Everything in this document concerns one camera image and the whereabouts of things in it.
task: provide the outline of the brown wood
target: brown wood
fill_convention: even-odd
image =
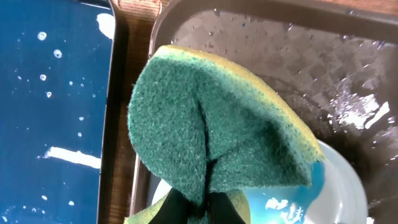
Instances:
[[[324,0],[342,4],[353,9],[393,14],[398,16],[398,0]],[[135,83],[142,68],[147,62],[149,38],[152,26],[159,11],[169,0],[114,0],[123,12],[129,26],[129,45],[127,49],[127,66],[123,86],[123,103],[119,119],[118,144],[114,149],[114,161],[107,161],[113,170],[102,174],[110,180],[104,187],[108,190],[99,207],[100,223],[123,223],[129,216],[134,177],[135,153],[131,147],[127,130],[127,105]]]

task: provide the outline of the white plate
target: white plate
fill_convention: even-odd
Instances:
[[[342,155],[324,142],[318,142],[326,160],[314,168],[312,188],[244,190],[250,204],[252,224],[367,222],[366,196],[358,175]],[[171,186],[161,180],[152,204],[159,201],[170,189]]]

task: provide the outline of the scouring pad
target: scouring pad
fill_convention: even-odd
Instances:
[[[260,78],[173,45],[142,71],[128,126],[148,169],[198,205],[207,190],[309,185],[323,159],[311,130]]]

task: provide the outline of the wet surface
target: wet surface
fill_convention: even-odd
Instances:
[[[354,167],[366,190],[369,219],[396,222],[395,45],[224,11],[191,17],[174,39],[176,45],[226,57],[261,77],[318,139]]]
[[[109,2],[0,3],[0,223],[96,223]]]

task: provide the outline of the tray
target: tray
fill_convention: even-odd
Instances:
[[[369,222],[394,223],[397,41],[397,18],[325,2],[174,0],[155,23],[149,57],[175,44],[248,68],[355,168]],[[150,203],[159,183],[136,173],[132,197],[141,199],[131,213]]]

